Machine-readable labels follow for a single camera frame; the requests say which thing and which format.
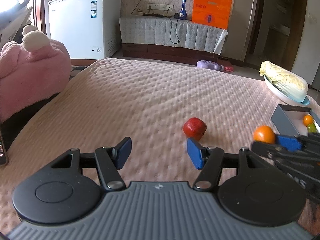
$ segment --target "white plate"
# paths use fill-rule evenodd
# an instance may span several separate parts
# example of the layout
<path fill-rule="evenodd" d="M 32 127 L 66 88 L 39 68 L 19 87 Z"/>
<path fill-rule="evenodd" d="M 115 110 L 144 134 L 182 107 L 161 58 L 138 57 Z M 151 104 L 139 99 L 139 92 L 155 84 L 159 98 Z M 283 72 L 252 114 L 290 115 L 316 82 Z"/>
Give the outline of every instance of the white plate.
<path fill-rule="evenodd" d="M 298 103 L 292 100 L 291 98 L 287 97 L 278 88 L 276 88 L 273 84 L 271 84 L 270 81 L 266 78 L 266 76 L 264 76 L 264 81 L 266 82 L 266 85 L 271 90 L 271 92 L 274 93 L 281 101 L 284 101 L 286 104 L 290 106 L 309 106 L 310 105 L 310 100 L 307 96 L 303 100 L 303 102 Z"/>

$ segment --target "open box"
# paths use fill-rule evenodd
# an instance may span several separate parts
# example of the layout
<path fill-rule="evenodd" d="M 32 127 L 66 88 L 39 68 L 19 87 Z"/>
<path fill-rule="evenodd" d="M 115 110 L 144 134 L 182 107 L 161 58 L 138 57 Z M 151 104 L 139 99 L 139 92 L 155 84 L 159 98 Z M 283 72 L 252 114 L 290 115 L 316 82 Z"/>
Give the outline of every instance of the open box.
<path fill-rule="evenodd" d="M 273 112 L 271 121 L 281 135 L 308 135 L 307 127 L 302 121 L 306 114 L 313 117 L 317 132 L 320 132 L 320 119 L 310 107 L 278 105 Z"/>

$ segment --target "red object on floor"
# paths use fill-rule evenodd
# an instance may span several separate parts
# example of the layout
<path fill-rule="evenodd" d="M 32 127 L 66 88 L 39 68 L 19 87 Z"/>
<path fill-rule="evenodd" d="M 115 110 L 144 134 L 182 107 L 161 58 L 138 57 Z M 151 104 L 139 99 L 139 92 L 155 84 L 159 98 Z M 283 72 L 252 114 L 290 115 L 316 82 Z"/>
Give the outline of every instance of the red object on floor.
<path fill-rule="evenodd" d="M 199 141 L 207 130 L 207 125 L 199 118 L 190 118 L 182 127 L 183 132 L 188 138 L 193 137 Z"/>
<path fill-rule="evenodd" d="M 218 57 L 217 63 L 219 65 L 223 65 L 224 66 L 224 71 L 228 71 L 228 72 L 233 72 L 234 71 L 233 65 L 230 63 L 230 61 L 227 58 Z"/>

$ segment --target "white pom-pom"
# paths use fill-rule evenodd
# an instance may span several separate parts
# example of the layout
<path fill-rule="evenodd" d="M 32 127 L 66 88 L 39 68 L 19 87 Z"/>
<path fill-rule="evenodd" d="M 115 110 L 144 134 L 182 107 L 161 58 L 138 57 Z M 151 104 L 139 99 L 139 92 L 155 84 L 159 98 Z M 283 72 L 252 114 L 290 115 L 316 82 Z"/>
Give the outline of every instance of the white pom-pom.
<path fill-rule="evenodd" d="M 40 31 L 28 32 L 22 38 L 23 47 L 28 52 L 34 52 L 44 46 L 50 45 L 50 40 L 44 33 Z"/>
<path fill-rule="evenodd" d="M 26 35 L 28 32 L 31 32 L 31 31 L 37 31 L 38 28 L 36 26 L 33 26 L 33 25 L 27 25 L 23 28 L 22 30 L 22 35 Z"/>

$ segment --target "pink fluffy fabric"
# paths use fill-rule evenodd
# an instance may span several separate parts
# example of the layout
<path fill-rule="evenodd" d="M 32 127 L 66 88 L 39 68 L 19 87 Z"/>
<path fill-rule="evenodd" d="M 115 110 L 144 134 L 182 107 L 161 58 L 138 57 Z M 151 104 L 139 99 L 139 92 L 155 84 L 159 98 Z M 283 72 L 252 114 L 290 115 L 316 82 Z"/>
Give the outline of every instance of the pink fluffy fabric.
<path fill-rule="evenodd" d="M 0 122 L 61 92 L 70 70 L 70 56 L 61 42 L 50 40 L 34 52 L 13 41 L 5 44 L 0 55 Z"/>

